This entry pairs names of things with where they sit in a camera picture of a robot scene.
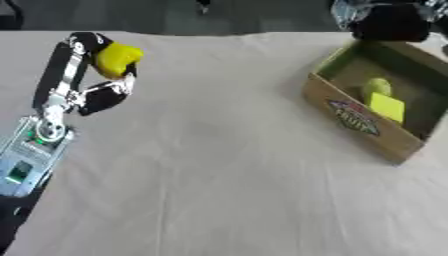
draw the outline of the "printed label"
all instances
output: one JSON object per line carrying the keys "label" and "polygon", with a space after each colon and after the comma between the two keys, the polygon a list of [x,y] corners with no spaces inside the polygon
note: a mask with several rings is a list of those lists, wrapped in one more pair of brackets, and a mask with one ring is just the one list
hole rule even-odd
{"label": "printed label", "polygon": [[348,129],[364,132],[374,136],[380,136],[380,131],[375,123],[362,114],[362,106],[356,103],[327,100],[334,110],[336,117]]}

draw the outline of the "wooden crate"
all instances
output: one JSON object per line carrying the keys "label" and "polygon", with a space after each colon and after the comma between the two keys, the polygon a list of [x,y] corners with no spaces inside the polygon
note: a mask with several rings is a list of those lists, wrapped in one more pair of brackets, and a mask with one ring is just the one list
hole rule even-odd
{"label": "wooden crate", "polygon": [[[403,125],[362,103],[360,88],[376,77],[387,79],[394,98],[406,103]],[[448,65],[406,43],[355,41],[309,74],[303,94],[388,159],[401,163],[427,142],[448,109]]]}

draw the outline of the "dark background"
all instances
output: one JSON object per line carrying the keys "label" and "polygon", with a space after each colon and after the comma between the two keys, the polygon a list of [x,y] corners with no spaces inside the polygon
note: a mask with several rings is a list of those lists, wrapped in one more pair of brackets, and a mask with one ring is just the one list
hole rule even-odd
{"label": "dark background", "polygon": [[[229,35],[267,31],[336,31],[326,0],[14,0],[24,30],[119,30],[145,34]],[[8,8],[0,5],[0,13]]]}

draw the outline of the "beige fabric surface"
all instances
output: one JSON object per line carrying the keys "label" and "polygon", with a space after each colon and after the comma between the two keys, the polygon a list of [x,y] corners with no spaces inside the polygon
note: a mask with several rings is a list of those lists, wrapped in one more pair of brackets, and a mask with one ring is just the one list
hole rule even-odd
{"label": "beige fabric surface", "polygon": [[[1,33],[1,136],[69,33]],[[78,138],[7,256],[448,252],[447,121],[394,167],[300,95],[348,34],[105,34],[146,53],[134,94],[70,119]]]}

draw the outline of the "robotic arm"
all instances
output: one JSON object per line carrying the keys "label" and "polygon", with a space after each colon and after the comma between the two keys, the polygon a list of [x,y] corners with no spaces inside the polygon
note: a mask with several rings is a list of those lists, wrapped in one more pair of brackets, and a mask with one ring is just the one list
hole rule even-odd
{"label": "robotic arm", "polygon": [[[111,108],[132,93],[141,50],[104,35],[77,32],[57,44],[37,86],[32,107],[9,140],[0,147],[0,255],[26,221],[50,179],[53,168],[74,139],[64,116],[82,116]],[[79,89],[93,66],[108,81]]]}
{"label": "robotic arm", "polygon": [[[115,62],[109,60],[109,55],[113,55]],[[132,93],[137,75],[135,62],[141,55],[138,49],[119,45],[97,33],[73,33],[59,43],[33,102],[41,116],[36,126],[37,136],[44,142],[56,142],[66,133],[65,113],[77,108],[85,116],[122,102]],[[88,64],[113,80],[79,91]]]}

